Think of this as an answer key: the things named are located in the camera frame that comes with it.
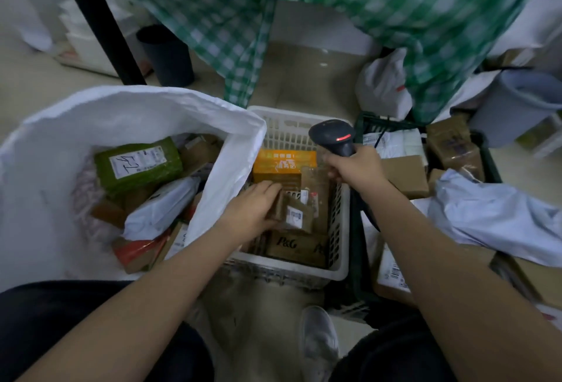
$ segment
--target green package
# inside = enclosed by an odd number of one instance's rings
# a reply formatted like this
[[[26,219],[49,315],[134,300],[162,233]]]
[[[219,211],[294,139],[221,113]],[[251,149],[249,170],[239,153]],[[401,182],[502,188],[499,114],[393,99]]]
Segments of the green package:
[[[125,144],[94,155],[107,194],[132,190],[149,183],[171,181],[182,171],[178,149],[170,137],[152,144]]]

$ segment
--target hand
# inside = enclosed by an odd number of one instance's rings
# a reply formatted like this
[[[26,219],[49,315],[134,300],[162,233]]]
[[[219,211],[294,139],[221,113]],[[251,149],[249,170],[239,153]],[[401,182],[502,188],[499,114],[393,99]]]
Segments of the hand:
[[[380,181],[385,181],[381,157],[374,147],[355,144],[355,154],[341,157],[329,153],[324,161],[332,166],[328,175],[338,182],[348,183],[361,195]]]
[[[281,184],[271,181],[262,181],[250,186],[230,201],[215,223],[215,228],[221,229],[222,235],[228,237],[235,246],[271,230],[278,221],[267,220],[265,215],[281,188]]]

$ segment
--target dark green plastic crate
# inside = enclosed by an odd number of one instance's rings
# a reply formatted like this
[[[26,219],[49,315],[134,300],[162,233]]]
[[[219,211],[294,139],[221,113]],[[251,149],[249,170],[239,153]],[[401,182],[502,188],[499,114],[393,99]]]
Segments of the dark green plastic crate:
[[[362,144],[364,134],[382,132],[385,128],[387,132],[417,128],[421,133],[425,133],[425,125],[407,121],[390,121],[370,112],[361,112],[355,122],[355,143]],[[486,136],[482,132],[471,131],[470,137],[480,148],[486,182],[500,183],[501,177],[489,152]],[[431,167],[441,167],[434,156],[429,154],[427,157]],[[326,306],[334,314],[362,319],[369,312],[371,305],[381,302],[389,304],[388,300],[379,297],[373,291],[361,211],[353,194],[349,207],[349,274],[347,279],[340,283],[340,285],[328,286],[326,292],[329,297]]]

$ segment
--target white plastic basket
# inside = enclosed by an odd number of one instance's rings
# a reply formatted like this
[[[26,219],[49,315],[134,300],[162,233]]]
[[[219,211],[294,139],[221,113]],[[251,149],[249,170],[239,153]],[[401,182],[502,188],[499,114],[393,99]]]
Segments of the white plastic basket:
[[[251,106],[248,110],[261,116],[268,123],[263,147],[269,149],[316,150],[316,145],[309,138],[309,129],[314,124],[331,118],[260,106]],[[243,252],[234,252],[225,263],[225,267],[265,281],[275,281],[281,285],[287,283],[307,289],[321,289],[330,280],[343,280],[347,277],[349,268],[349,186],[347,184],[340,184],[336,188],[330,209],[328,236],[327,270]]]

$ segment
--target barcode scanner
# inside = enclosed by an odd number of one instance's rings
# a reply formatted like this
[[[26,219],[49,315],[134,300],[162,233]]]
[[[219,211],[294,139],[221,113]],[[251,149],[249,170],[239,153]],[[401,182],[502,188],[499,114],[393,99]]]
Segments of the barcode scanner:
[[[355,146],[353,144],[355,130],[343,120],[330,119],[317,123],[309,129],[309,137],[316,145],[324,147],[337,156],[349,157],[355,154]],[[362,199],[361,195],[354,189],[351,189],[351,194],[354,194],[359,208],[365,212],[369,222],[379,230],[371,209]]]

